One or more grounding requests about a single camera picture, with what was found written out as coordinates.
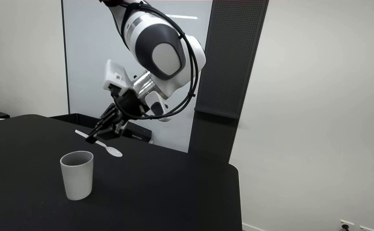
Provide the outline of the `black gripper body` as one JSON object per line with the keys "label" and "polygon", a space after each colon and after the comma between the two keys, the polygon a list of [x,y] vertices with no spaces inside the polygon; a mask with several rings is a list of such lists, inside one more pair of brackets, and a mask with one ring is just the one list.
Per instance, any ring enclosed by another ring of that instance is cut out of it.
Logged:
{"label": "black gripper body", "polygon": [[108,89],[113,101],[108,106],[108,121],[117,124],[130,119],[140,119],[148,106],[136,96],[134,89],[123,91],[121,87],[109,84]]}

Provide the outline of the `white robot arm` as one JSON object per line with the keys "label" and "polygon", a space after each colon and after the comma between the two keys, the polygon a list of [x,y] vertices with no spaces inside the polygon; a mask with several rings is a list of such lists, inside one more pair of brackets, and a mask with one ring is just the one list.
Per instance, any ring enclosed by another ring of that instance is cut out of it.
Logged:
{"label": "white robot arm", "polygon": [[90,130],[86,141],[108,128],[120,130],[131,119],[168,120],[195,96],[206,53],[168,15],[145,0],[99,0],[112,12],[126,48],[145,71],[131,79],[120,64],[105,64],[104,88],[113,102]]}

